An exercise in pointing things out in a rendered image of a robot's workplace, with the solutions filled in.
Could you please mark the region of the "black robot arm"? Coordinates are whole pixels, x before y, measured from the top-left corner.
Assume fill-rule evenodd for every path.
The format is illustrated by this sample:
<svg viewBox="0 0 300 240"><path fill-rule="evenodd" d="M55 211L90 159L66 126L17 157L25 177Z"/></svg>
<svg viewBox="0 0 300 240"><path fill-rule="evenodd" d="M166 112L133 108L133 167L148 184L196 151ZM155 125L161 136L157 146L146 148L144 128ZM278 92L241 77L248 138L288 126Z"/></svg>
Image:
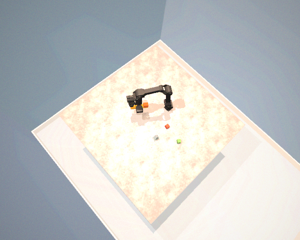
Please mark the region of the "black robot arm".
<svg viewBox="0 0 300 240"><path fill-rule="evenodd" d="M136 106L135 101L141 102L142 98L144 98L146 95L150 95L158 92L166 95L166 99L164 99L164 105L165 105L164 108L169 112L173 108L173 103L171 100L171 95L173 94L173 91L171 85L165 84L165 85L159 85L147 89L138 88L133 92L133 95L127 95L126 99L129 106L134 107L134 105Z"/></svg>

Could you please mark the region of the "orange long bar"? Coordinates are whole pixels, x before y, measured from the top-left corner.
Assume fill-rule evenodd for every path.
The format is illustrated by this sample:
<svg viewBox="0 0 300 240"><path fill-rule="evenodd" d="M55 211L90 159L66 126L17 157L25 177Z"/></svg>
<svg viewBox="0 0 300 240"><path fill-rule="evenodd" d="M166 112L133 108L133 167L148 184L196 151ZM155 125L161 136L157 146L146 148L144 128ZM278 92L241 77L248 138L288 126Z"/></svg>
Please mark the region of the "orange long bar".
<svg viewBox="0 0 300 240"><path fill-rule="evenodd" d="M141 104L142 105L142 107L143 108L148 108L149 107L149 104L148 104L148 102L144 102L143 104ZM132 110L132 109L136 109L136 106L137 105L134 105L133 107L131 107L130 109Z"/></svg>

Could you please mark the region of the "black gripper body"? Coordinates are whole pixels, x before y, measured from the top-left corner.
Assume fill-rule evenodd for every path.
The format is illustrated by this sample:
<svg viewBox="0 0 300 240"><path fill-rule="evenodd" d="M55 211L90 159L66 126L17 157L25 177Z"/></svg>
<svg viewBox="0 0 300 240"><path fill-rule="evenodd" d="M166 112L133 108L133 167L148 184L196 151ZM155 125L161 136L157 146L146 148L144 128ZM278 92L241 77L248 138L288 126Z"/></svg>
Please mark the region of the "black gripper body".
<svg viewBox="0 0 300 240"><path fill-rule="evenodd" d="M137 102L137 101L135 100L135 103L136 103L136 105L137 105L136 113L143 113L142 101Z"/></svg>

